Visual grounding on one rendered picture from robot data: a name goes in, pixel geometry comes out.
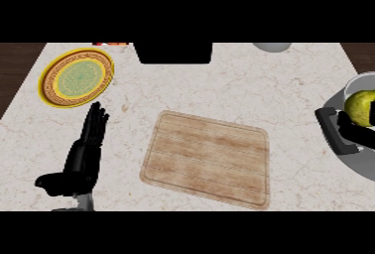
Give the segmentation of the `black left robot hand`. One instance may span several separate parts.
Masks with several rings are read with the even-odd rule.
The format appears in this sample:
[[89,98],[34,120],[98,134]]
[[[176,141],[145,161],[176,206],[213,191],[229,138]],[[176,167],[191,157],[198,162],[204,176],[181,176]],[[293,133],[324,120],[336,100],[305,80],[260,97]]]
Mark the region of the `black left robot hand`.
[[49,196],[76,196],[94,191],[108,117],[96,102],[88,114],[82,138],[74,142],[68,153],[64,170],[42,175],[36,180],[36,187],[42,188]]

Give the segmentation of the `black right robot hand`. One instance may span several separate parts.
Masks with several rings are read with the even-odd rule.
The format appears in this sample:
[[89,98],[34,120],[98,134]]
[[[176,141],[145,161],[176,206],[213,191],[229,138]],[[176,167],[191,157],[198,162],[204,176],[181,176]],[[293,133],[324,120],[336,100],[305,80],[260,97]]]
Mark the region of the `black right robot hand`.
[[[370,123],[375,124],[375,101],[370,104]],[[339,112],[337,125],[344,139],[375,150],[375,130],[358,126],[344,111]]]

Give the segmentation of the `yellow-green pear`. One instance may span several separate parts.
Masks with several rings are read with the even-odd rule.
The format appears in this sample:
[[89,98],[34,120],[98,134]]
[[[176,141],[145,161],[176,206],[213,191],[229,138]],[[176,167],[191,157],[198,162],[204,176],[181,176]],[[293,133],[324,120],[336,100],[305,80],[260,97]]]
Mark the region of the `yellow-green pear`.
[[375,101],[375,90],[361,90],[349,96],[344,102],[344,111],[352,122],[362,127],[373,127],[370,121],[373,101]]

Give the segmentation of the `wooden cutting board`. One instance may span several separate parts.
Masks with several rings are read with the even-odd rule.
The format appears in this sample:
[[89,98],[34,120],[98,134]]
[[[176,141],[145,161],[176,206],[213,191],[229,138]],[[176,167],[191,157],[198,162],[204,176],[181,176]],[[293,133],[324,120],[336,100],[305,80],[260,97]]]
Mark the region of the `wooden cutting board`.
[[271,139],[265,129],[175,111],[158,115],[142,181],[253,209],[271,206]]

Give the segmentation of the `yellow patterned plate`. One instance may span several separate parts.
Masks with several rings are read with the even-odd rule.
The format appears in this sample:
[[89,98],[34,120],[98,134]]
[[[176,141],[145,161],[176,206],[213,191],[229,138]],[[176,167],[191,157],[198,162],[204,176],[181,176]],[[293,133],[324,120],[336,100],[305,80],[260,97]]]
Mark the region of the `yellow patterned plate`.
[[105,91],[114,77],[110,54],[79,48],[48,64],[39,79],[39,95],[54,107],[73,108],[89,103]]

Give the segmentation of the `grey bowl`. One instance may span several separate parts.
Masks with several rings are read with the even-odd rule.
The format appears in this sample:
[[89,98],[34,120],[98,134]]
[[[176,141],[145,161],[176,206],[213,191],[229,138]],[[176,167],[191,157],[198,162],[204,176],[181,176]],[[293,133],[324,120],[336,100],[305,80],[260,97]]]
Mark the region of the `grey bowl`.
[[254,43],[254,46],[268,53],[281,53],[288,50],[291,43]]

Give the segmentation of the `black appliance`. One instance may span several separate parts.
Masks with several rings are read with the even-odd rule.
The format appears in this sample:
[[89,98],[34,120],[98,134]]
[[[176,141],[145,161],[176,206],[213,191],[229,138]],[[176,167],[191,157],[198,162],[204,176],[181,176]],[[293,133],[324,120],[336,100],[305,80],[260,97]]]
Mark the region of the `black appliance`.
[[139,61],[144,64],[209,64],[212,43],[135,43]]

